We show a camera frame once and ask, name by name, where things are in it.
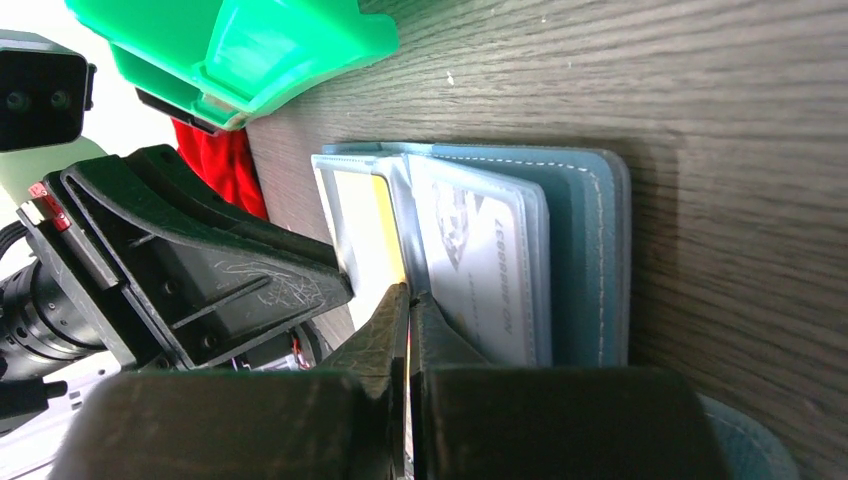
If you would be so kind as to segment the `gold credit card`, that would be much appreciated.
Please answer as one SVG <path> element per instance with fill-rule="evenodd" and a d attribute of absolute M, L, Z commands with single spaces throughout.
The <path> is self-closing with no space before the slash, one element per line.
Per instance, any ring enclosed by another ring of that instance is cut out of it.
<path fill-rule="evenodd" d="M 385 291 L 406 281 L 389 185 L 368 173 L 324 170 L 322 175 L 337 256 L 354 292 L 347 307 L 358 330 Z"/>

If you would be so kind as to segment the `blue card holder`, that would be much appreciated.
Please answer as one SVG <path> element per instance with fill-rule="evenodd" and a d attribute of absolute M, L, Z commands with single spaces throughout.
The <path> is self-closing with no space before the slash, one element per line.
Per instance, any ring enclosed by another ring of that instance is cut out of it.
<path fill-rule="evenodd" d="M 495 174 L 520 188 L 537 364 L 492 361 L 453 325 L 433 297 L 410 177 L 414 158 Z M 402 284 L 410 293 L 403 376 L 405 473 L 400 479 L 418 479 L 413 472 L 410 307 L 422 294 L 433 297 L 448 325 L 490 363 L 518 368 L 633 367 L 627 360 L 629 181 L 617 158 L 574 149 L 376 143 L 329 147 L 313 156 L 312 165 L 335 248 L 322 172 L 368 173 L 388 181 L 406 272 Z M 794 460 L 771 431 L 694 392 L 728 465 L 725 479 L 798 477 Z"/>

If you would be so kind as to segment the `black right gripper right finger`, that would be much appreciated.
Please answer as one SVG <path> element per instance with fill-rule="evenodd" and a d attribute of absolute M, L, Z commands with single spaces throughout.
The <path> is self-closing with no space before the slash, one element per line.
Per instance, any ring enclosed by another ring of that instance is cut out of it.
<path fill-rule="evenodd" d="M 496 365 L 432 296 L 410 307 L 418 479 L 725 479 L 704 408 L 676 372 Z"/>

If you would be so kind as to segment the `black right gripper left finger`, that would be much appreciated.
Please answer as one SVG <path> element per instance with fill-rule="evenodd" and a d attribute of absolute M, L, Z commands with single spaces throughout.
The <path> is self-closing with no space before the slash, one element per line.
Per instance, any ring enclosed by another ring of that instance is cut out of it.
<path fill-rule="evenodd" d="M 54 479 L 400 479 L 410 293 L 308 371 L 127 373 L 88 398 Z"/>

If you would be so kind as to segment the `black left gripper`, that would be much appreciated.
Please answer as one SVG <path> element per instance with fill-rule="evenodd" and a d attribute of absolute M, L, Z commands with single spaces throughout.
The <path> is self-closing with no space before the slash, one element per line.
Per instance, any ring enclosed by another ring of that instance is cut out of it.
<path fill-rule="evenodd" d="M 333 248 L 226 201 L 168 145 L 47 174 L 1 239 L 1 380 L 98 353 L 122 370 L 208 368 L 348 303 Z"/>

